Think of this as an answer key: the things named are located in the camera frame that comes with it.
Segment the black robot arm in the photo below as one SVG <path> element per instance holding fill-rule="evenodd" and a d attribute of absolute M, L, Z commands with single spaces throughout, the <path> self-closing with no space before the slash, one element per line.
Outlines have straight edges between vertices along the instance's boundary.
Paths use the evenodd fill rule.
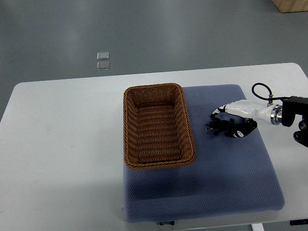
<path fill-rule="evenodd" d="M 298 123 L 299 131 L 294 132 L 293 138 L 299 144 L 308 146 L 308 99 L 305 97 L 291 96 L 282 99 L 282 125 L 290 127 L 294 121 L 295 116 L 302 116 Z"/>

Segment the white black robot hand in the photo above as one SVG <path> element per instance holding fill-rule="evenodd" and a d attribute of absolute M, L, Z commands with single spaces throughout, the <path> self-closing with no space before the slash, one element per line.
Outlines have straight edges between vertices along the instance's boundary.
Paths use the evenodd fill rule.
<path fill-rule="evenodd" d="M 257 128 L 257 121 L 263 120 L 270 125 L 279 125 L 282 121 L 282 106 L 268 103 L 263 105 L 248 100 L 239 100 L 218 107 L 210 115 L 213 118 L 229 120 L 233 118 L 238 129 L 230 138 L 243 138 Z"/>

